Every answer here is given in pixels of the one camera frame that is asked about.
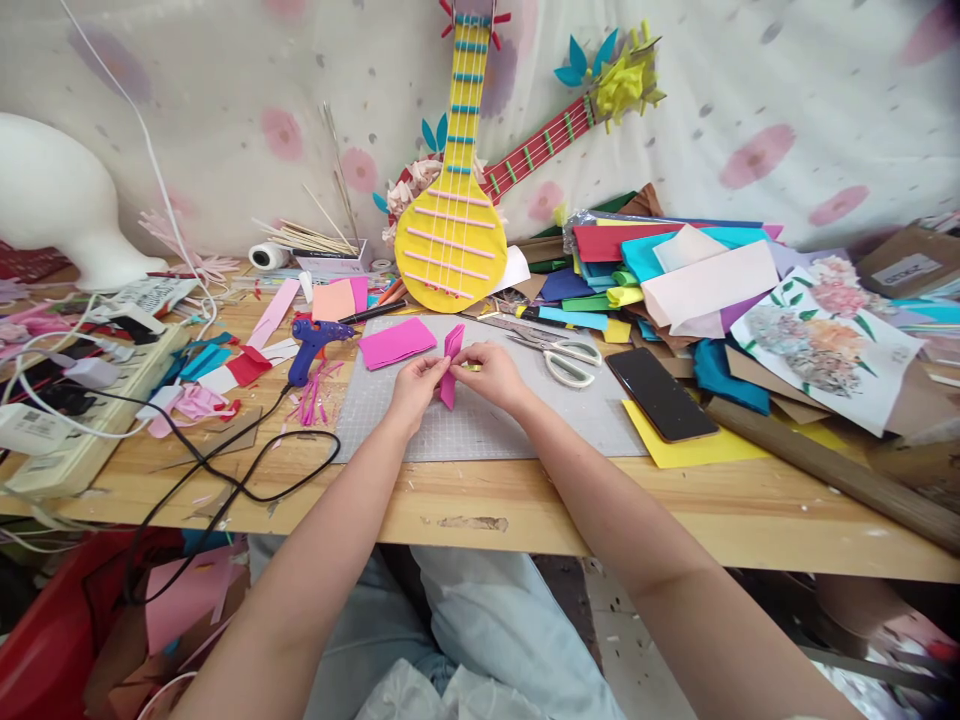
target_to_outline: cardboard box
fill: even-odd
[[[910,225],[856,268],[863,287],[886,297],[912,298],[934,291],[960,294],[960,238]]]

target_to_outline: hot glue gun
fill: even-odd
[[[306,317],[294,320],[293,337],[300,341],[300,350],[293,359],[287,380],[294,387],[303,387],[310,378],[310,366],[320,349],[328,342],[349,340],[356,334],[349,325],[311,321]]]

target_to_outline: guitar neck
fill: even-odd
[[[494,203],[500,202],[507,190],[561,150],[573,145],[593,126],[593,105],[589,95],[583,95],[557,113],[523,145],[484,170],[480,187]]]

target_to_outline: floral illustration paper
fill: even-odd
[[[923,341],[867,311],[868,301],[795,268],[731,332],[765,368],[879,437]]]

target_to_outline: scissors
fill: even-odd
[[[543,359],[547,363],[547,370],[553,375],[554,380],[561,385],[581,390],[596,379],[594,375],[591,375],[586,370],[581,370],[566,359],[571,357],[575,360],[593,365],[594,367],[600,367],[600,364],[603,362],[603,356],[595,347],[577,340],[547,342],[537,336],[537,331],[533,329],[528,330],[519,325],[513,327],[512,330],[520,337],[516,335],[508,335],[507,337],[514,342],[542,352]]]

